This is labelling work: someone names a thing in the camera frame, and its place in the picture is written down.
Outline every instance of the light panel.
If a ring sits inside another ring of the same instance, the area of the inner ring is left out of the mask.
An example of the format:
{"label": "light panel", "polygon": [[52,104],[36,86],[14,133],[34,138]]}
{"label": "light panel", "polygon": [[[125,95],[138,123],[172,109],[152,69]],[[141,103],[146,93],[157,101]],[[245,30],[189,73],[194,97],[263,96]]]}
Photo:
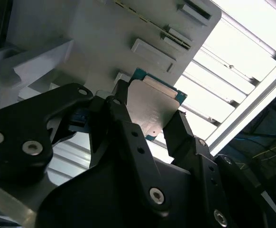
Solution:
{"label": "light panel", "polygon": [[184,75],[227,102],[234,100],[240,104],[246,98],[244,93],[225,83],[194,62],[191,62],[185,69]]}
{"label": "light panel", "polygon": [[262,81],[276,66],[276,61],[263,48],[224,19],[218,22],[203,46],[247,77],[258,81]]}
{"label": "light panel", "polygon": [[276,50],[276,10],[266,1],[212,1],[231,15],[241,25]]}
{"label": "light panel", "polygon": [[245,94],[249,94],[255,88],[250,82],[236,74],[232,69],[225,66],[214,56],[209,55],[204,51],[204,48],[200,49],[194,57],[194,60],[206,68],[210,69],[213,73],[227,81]]}
{"label": "light panel", "polygon": [[184,76],[178,79],[175,88],[188,94],[184,101],[185,104],[201,111],[220,123],[222,123],[235,109],[230,104],[224,102]]}

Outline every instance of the slot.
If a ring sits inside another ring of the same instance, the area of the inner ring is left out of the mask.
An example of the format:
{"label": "slot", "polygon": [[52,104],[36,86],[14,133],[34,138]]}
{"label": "slot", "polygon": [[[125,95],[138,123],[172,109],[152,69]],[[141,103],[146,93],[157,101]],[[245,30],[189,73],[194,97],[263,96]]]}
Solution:
{"label": "slot", "polygon": [[195,3],[191,1],[187,1],[186,4],[193,9],[195,12],[203,16],[205,19],[209,20],[211,18],[211,14],[207,13],[203,9],[201,9],[199,6],[197,6]]}

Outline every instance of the blue component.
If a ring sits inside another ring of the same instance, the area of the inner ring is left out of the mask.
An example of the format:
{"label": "blue component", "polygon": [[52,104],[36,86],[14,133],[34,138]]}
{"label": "blue component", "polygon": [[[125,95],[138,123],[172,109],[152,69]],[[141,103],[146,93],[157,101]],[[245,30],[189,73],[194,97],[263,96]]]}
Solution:
{"label": "blue component", "polygon": [[146,136],[146,140],[154,141],[156,139],[156,136],[150,136],[149,134]]}
{"label": "blue component", "polygon": [[151,75],[151,74],[148,74],[147,72],[145,72],[144,70],[140,69],[140,68],[137,68],[134,72],[134,75],[132,76],[132,78],[130,79],[129,83],[131,83],[133,80],[143,80],[145,78],[145,76],[149,76],[153,79],[155,79],[156,81],[164,84],[165,86],[173,89],[174,91],[177,92],[177,96],[175,97],[175,100],[179,102],[179,104],[181,105],[184,100],[186,99],[187,97],[187,94],[181,92],[180,90],[177,90],[176,88],[170,86],[169,84],[165,83],[164,81],[156,78],[155,76]]}

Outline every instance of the black metal bracket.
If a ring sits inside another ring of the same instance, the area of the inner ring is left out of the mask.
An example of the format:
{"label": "black metal bracket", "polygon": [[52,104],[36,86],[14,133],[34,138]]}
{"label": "black metal bracket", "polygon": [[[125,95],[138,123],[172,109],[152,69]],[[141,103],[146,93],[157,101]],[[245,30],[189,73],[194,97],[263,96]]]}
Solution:
{"label": "black metal bracket", "polygon": [[205,141],[194,137],[185,113],[178,110],[163,132],[169,154],[174,157],[172,164],[195,177],[198,187],[194,193],[203,202],[200,210],[205,213],[206,222],[213,227],[232,227],[218,166]]}
{"label": "black metal bracket", "polygon": [[68,84],[1,109],[0,180],[25,184],[41,179],[52,144],[74,134],[67,129],[69,116],[91,99],[85,87]]}

